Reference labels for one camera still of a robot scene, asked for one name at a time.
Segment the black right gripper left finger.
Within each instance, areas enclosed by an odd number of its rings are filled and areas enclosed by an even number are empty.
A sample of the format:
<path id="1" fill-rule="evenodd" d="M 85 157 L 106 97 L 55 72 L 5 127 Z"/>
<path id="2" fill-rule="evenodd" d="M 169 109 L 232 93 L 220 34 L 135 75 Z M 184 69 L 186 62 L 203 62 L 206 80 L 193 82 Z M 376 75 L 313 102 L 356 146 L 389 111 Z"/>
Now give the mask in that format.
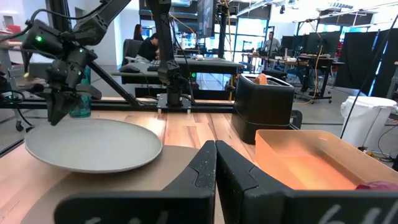
<path id="1" fill-rule="evenodd" d="M 213 223 L 217 148 L 207 141 L 188 166 L 158 191 L 92 192 L 66 197 L 55 223 Z"/>

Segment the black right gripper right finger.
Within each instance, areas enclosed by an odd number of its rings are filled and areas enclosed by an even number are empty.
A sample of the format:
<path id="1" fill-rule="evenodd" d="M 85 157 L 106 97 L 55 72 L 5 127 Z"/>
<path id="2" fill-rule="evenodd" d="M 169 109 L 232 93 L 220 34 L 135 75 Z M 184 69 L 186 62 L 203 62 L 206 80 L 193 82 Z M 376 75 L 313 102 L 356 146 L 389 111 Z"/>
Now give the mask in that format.
<path id="1" fill-rule="evenodd" d="M 397 192 L 294 190 L 216 142 L 216 183 L 226 223 L 397 224 Z"/>

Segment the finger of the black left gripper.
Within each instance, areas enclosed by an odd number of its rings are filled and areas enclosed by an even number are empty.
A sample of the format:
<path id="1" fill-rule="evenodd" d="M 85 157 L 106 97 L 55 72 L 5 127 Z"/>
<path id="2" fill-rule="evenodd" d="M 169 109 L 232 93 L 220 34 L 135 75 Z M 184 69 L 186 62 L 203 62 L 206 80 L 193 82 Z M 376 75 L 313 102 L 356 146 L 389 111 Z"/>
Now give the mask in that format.
<path id="1" fill-rule="evenodd" d="M 81 96 L 77 93 L 63 92 L 60 106 L 60 119 L 66 117 L 66 115 L 79 104 L 80 100 Z"/>
<path id="2" fill-rule="evenodd" d="M 62 119 L 62 94 L 55 90 L 44 90 L 41 97 L 47 102 L 48 121 L 56 126 Z"/>

